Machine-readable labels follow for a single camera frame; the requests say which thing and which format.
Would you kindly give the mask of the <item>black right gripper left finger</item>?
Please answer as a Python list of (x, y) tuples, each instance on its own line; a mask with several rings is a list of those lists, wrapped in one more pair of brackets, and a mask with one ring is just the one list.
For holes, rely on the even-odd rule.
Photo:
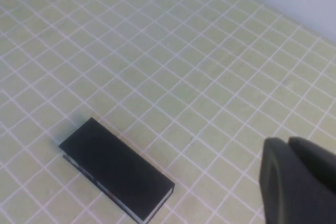
[(335, 223), (335, 194), (277, 137), (265, 139), (259, 174), (266, 223)]

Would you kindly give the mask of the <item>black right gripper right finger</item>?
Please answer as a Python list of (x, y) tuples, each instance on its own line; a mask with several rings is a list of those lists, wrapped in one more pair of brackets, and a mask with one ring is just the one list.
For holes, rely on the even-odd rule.
[(309, 172), (335, 194), (335, 154), (301, 137), (290, 137), (288, 145)]

